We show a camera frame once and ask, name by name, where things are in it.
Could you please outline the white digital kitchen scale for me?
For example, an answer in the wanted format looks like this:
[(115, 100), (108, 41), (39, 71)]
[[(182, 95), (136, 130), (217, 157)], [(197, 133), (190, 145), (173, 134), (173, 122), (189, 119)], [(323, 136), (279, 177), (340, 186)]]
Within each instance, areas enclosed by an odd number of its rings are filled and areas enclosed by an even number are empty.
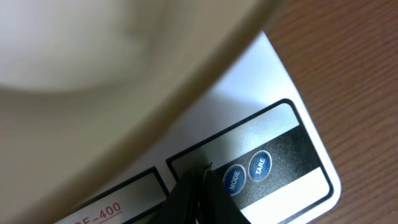
[(127, 171), (64, 223), (147, 223), (186, 171), (210, 166), (250, 223), (307, 223), (331, 210), (341, 182), (264, 33)]

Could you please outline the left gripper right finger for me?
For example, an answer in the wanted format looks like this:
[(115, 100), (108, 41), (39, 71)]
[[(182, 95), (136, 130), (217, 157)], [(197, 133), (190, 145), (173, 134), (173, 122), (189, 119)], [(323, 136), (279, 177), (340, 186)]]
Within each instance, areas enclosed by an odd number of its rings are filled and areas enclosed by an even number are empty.
[(232, 197), (225, 191), (222, 180), (204, 167), (198, 196), (198, 222), (204, 224), (248, 224)]

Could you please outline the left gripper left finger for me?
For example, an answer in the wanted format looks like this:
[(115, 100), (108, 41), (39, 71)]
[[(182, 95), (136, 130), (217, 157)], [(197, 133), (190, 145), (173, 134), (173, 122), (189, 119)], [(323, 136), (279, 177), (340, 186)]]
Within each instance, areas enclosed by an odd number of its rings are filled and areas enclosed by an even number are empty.
[(200, 187), (201, 170), (184, 173), (149, 224), (195, 224)]

